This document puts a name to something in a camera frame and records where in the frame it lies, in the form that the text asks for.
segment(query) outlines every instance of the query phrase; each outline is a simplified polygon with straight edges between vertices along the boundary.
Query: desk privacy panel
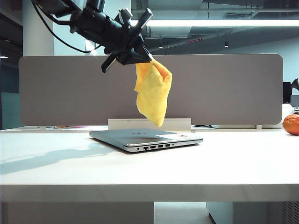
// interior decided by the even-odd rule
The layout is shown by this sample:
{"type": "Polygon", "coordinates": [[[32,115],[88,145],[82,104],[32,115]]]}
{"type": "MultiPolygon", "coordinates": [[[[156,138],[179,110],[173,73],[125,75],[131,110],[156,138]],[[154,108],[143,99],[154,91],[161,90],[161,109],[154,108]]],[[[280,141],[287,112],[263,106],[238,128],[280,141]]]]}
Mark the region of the desk privacy panel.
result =
{"type": "MultiPolygon", "coordinates": [[[[25,56],[19,61],[26,125],[106,125],[144,118],[137,110],[135,65],[107,56],[25,56]]],[[[166,118],[192,124],[277,124],[282,116],[282,57],[277,54],[154,56],[173,75],[166,118]]]]}

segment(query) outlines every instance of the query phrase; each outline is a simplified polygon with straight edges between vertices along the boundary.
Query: white column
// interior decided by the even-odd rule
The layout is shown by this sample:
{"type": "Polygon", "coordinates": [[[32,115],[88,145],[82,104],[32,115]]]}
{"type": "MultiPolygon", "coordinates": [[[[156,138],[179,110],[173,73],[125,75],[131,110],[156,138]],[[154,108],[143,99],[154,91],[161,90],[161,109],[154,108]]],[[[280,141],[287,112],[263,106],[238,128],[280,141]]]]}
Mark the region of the white column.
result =
{"type": "MultiPolygon", "coordinates": [[[[53,29],[53,22],[46,18],[53,29]]],[[[23,54],[24,56],[54,55],[52,34],[36,14],[31,1],[23,0],[23,54]]]]}

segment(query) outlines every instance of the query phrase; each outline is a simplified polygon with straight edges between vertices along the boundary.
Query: desk surface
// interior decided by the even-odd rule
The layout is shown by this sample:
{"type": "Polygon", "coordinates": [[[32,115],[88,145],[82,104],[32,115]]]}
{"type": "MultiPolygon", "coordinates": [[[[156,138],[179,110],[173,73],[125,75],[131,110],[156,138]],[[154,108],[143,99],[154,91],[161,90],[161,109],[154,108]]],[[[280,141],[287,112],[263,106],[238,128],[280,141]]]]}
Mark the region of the desk surface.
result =
{"type": "Polygon", "coordinates": [[[2,201],[299,201],[299,136],[194,134],[204,141],[129,154],[88,133],[1,133],[2,201]]]}

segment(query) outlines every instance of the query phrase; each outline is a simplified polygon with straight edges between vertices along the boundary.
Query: laptop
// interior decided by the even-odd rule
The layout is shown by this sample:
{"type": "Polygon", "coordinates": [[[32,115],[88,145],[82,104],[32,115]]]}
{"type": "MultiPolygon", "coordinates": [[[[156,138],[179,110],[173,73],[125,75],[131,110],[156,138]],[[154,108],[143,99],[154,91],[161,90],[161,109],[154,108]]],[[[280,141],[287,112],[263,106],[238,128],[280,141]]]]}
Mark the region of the laptop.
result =
{"type": "Polygon", "coordinates": [[[148,128],[92,131],[89,135],[128,152],[165,149],[202,142],[202,137],[192,134],[166,132],[148,128]]]}

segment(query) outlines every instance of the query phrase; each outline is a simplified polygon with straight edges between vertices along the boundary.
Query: yellow cloth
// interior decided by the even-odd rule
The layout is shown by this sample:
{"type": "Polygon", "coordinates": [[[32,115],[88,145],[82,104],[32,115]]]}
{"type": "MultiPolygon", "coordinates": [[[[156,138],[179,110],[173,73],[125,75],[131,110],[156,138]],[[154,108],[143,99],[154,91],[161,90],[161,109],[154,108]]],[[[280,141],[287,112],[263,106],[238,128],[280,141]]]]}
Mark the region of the yellow cloth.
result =
{"type": "Polygon", "coordinates": [[[136,72],[137,108],[141,114],[161,127],[166,114],[172,74],[155,60],[136,64],[136,72]]]}

